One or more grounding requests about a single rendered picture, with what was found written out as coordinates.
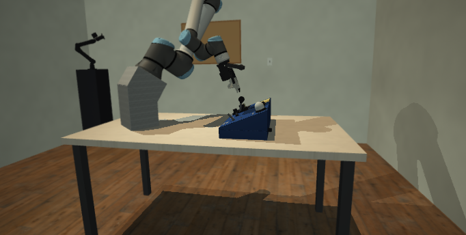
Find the blue control console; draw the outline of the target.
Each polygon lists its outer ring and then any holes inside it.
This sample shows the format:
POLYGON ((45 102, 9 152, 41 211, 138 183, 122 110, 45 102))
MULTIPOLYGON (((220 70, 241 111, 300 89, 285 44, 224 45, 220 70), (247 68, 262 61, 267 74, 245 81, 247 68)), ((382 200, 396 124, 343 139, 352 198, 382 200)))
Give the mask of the blue control console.
POLYGON ((267 140, 271 122, 271 98, 245 106, 244 97, 240 96, 239 110, 233 109, 233 114, 219 127, 219 138, 222 139, 253 139, 267 140), (268 111, 268 126, 267 126, 268 111))

